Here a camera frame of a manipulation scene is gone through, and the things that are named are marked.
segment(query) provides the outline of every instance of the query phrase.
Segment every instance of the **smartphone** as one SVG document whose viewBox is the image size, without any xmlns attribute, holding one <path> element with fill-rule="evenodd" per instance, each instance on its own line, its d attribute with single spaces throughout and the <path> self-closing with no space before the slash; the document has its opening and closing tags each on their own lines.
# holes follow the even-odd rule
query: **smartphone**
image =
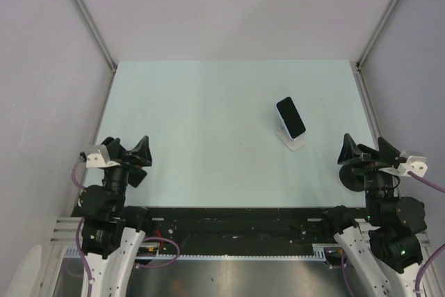
<svg viewBox="0 0 445 297">
<path fill-rule="evenodd" d="M 287 97 L 278 102 L 277 110 L 283 120 L 284 128 L 292 140 L 306 132 L 306 127 L 291 97 Z"/>
</svg>

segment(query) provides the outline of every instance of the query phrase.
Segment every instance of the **white phone holder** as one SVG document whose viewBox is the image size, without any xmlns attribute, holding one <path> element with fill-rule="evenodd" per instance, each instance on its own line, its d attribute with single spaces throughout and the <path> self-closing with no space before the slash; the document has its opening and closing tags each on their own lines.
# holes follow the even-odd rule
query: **white phone holder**
<svg viewBox="0 0 445 297">
<path fill-rule="evenodd" d="M 305 141 L 303 139 L 304 134 L 292 140 L 285 128 L 279 128 L 275 133 L 292 152 L 298 150 L 305 144 Z"/>
</svg>

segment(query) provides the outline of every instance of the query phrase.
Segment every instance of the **light blue table surface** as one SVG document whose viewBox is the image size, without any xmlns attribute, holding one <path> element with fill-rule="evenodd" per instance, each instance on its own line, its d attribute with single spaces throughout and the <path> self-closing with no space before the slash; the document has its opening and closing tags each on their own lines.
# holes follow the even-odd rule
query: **light blue table surface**
<svg viewBox="0 0 445 297">
<path fill-rule="evenodd" d="M 275 104 L 306 125 L 291 152 Z M 149 136 L 153 166 L 126 205 L 363 207 L 339 181 L 343 135 L 373 147 L 349 61 L 122 62 L 99 130 L 131 149 Z M 90 170 L 86 184 L 101 184 Z"/>
</svg>

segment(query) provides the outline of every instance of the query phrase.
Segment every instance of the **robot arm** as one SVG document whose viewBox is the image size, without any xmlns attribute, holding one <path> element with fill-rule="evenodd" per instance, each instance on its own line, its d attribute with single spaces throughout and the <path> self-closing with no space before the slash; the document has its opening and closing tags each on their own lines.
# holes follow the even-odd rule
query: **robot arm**
<svg viewBox="0 0 445 297">
<path fill-rule="evenodd" d="M 91 297 L 103 297 L 109 294 L 115 297 L 126 296 L 134 259 L 144 237 L 145 233 L 143 231 L 137 232 L 136 229 L 126 227 L 122 233 L 120 247 L 106 259 L 95 253 L 89 253 L 86 256 L 94 280 L 91 286 Z M 84 271 L 82 297 L 89 297 L 88 285 L 88 276 Z"/>
<path fill-rule="evenodd" d="M 148 137 L 129 151 L 108 137 L 82 156 L 87 168 L 104 169 L 104 179 L 82 192 L 75 212 L 85 218 L 82 252 L 91 275 L 84 271 L 81 295 L 125 296 L 136 253 L 153 229 L 148 208 L 124 207 L 127 185 L 137 187 L 147 174 L 142 167 L 152 165 Z"/>
<path fill-rule="evenodd" d="M 331 234 L 346 251 L 370 296 L 416 296 L 414 282 L 423 261 L 416 233 L 426 229 L 423 203 L 396 196 L 393 176 L 424 175 L 426 158 L 400 153 L 383 138 L 379 151 L 356 145 L 349 134 L 343 140 L 338 164 L 340 178 L 351 190 L 365 192 L 366 221 L 379 227 L 369 231 L 370 248 L 357 223 L 345 216 L 345 207 L 325 213 Z"/>
</svg>

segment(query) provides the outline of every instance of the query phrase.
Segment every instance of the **round black disc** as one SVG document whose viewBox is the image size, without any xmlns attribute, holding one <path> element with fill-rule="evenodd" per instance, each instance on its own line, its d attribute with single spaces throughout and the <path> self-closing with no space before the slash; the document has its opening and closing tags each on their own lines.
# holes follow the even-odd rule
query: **round black disc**
<svg viewBox="0 0 445 297">
<path fill-rule="evenodd" d="M 343 165 L 340 168 L 340 181 L 350 191 L 364 191 L 364 177 L 362 175 L 354 175 L 353 168 Z"/>
</svg>

